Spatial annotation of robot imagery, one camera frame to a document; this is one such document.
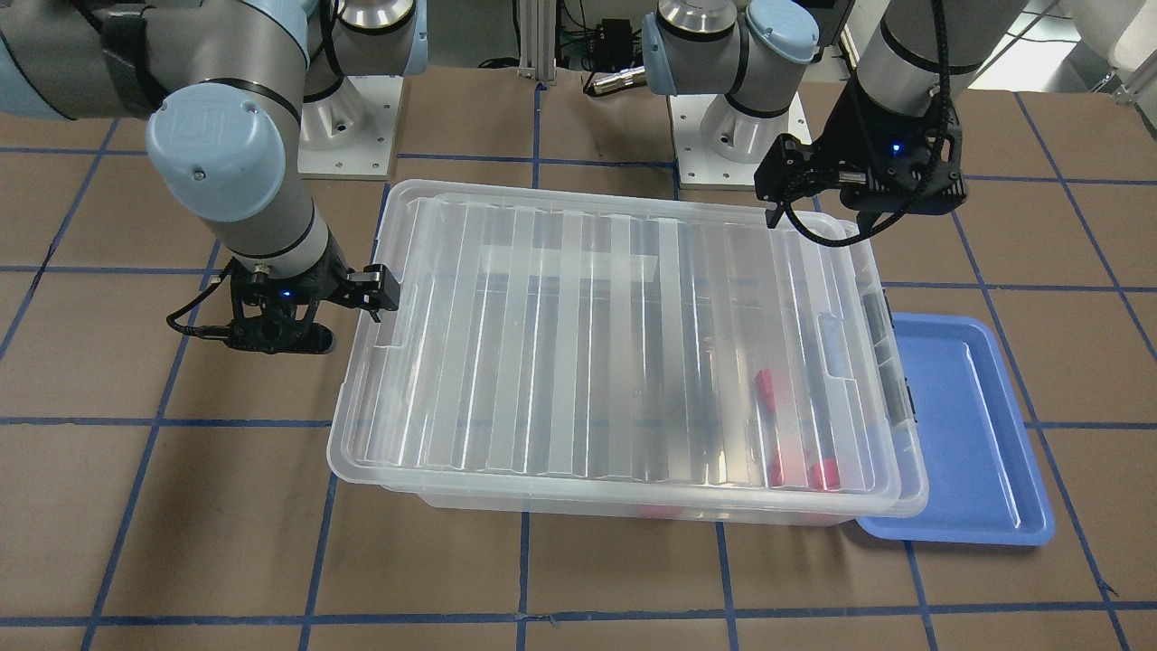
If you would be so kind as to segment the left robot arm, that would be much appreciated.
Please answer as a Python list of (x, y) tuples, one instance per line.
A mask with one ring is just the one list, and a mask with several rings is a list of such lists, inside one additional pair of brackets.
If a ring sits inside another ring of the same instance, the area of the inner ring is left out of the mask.
[(767, 223), (802, 227), (794, 205), (838, 191), (863, 241), (906, 215), (966, 201), (955, 99), (1020, 16), (1023, 1), (889, 1), (852, 62), (827, 123), (806, 145), (782, 133), (738, 151), (737, 125), (784, 118), (852, 1), (659, 1), (641, 28), (647, 83), (659, 96), (710, 95), (720, 156), (756, 165)]

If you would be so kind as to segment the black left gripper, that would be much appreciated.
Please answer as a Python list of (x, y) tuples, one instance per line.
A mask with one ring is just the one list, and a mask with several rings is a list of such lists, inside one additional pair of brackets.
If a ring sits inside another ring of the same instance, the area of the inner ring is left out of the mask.
[[(955, 103), (934, 96), (924, 114), (896, 114), (862, 88), (843, 87), (818, 136), (818, 165), (842, 175), (842, 204), (871, 213), (942, 215), (966, 202), (960, 172), (963, 130)], [(756, 170), (756, 197), (768, 228), (786, 209), (819, 191), (813, 146), (778, 136)]]

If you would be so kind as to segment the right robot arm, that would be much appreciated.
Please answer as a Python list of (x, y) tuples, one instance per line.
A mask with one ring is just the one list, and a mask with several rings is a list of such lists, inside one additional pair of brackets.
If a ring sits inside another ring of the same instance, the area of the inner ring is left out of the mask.
[(239, 352), (327, 354), (323, 302), (373, 320), (400, 308), (385, 265), (356, 271), (299, 170), (310, 108), (351, 77), (428, 66), (423, 1), (5, 1), (3, 113), (137, 117), (170, 193), (230, 251), (196, 299), (230, 284), (227, 325), (182, 336)]

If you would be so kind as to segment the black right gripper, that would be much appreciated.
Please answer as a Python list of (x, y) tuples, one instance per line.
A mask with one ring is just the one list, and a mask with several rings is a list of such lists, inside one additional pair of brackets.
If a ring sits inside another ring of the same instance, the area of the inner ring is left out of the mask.
[(371, 315), (400, 309), (400, 281), (384, 264), (353, 271), (330, 236), (314, 267), (294, 278), (272, 278), (229, 260), (231, 319), (223, 342), (229, 349), (261, 354), (329, 354), (334, 331), (315, 321), (324, 301)]

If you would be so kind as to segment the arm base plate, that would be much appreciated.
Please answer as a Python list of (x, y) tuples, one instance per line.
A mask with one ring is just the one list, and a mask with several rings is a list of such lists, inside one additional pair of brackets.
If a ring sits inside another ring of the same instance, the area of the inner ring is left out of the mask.
[(401, 77), (344, 77), (303, 108), (299, 173), (307, 180), (386, 182), (400, 120)]
[(778, 136), (813, 140), (798, 94), (773, 118), (740, 114), (720, 94), (670, 96), (668, 108), (683, 190), (753, 191), (757, 167)]

